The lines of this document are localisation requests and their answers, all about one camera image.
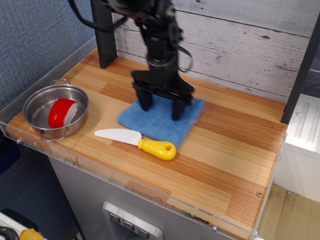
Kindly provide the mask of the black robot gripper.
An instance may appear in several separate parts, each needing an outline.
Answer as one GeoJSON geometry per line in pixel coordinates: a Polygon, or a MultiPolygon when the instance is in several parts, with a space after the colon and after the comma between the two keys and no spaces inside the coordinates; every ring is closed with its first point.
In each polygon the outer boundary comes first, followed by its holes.
{"type": "Polygon", "coordinates": [[[149,62],[148,70],[134,70],[133,87],[138,101],[144,111],[153,104],[153,95],[174,100],[172,103],[172,120],[180,119],[186,105],[193,101],[194,88],[178,74],[178,61],[149,62]]]}

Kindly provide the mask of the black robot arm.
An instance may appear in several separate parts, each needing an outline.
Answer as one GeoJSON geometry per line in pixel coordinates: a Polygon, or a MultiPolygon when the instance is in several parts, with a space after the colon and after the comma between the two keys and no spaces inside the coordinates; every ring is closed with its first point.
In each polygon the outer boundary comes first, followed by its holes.
{"type": "Polygon", "coordinates": [[[179,52],[190,53],[179,45],[183,30],[176,20],[176,9],[170,0],[103,0],[113,13],[134,20],[147,48],[148,70],[131,75],[138,101],[144,111],[157,95],[173,101],[172,119],[178,120],[184,108],[192,104],[194,88],[179,72],[179,52]]]}

